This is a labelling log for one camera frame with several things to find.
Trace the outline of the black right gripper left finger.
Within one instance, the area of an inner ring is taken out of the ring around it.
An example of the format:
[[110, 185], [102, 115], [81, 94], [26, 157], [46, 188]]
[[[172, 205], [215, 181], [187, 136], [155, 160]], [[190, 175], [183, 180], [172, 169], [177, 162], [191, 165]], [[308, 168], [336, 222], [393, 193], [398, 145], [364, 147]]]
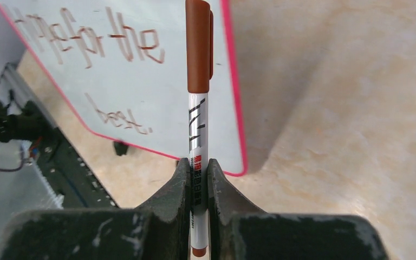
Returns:
[[188, 259], [189, 161], [133, 209], [32, 210], [13, 217], [0, 259]]

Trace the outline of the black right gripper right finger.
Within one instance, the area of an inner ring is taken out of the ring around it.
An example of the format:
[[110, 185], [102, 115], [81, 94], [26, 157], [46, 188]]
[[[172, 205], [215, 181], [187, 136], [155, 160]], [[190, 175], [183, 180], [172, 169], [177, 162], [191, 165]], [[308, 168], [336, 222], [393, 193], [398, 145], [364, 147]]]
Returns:
[[207, 174], [212, 259], [388, 259], [362, 217], [268, 213], [227, 180], [216, 159]]

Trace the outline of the white marker pen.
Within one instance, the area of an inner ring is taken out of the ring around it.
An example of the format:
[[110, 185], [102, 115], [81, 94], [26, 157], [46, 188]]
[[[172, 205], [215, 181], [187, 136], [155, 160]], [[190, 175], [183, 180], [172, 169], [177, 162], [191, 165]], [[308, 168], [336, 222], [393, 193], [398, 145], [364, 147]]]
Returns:
[[188, 110], [189, 163], [191, 175], [191, 251], [206, 255], [208, 241], [207, 165], [208, 94], [190, 93]]

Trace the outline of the pink framed whiteboard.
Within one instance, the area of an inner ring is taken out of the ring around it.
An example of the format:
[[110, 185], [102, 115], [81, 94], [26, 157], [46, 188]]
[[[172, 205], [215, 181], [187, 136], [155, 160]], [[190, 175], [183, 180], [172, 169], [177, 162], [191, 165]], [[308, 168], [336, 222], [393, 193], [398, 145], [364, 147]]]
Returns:
[[188, 155], [184, 1], [0, 1], [0, 11], [87, 130]]

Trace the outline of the brown marker cap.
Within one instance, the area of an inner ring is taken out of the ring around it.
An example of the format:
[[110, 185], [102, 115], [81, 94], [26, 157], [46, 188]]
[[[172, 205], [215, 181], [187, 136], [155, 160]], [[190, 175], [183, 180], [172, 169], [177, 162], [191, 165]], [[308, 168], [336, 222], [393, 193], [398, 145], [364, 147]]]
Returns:
[[207, 93], [213, 76], [213, 13], [206, 1], [185, 2], [187, 90]]

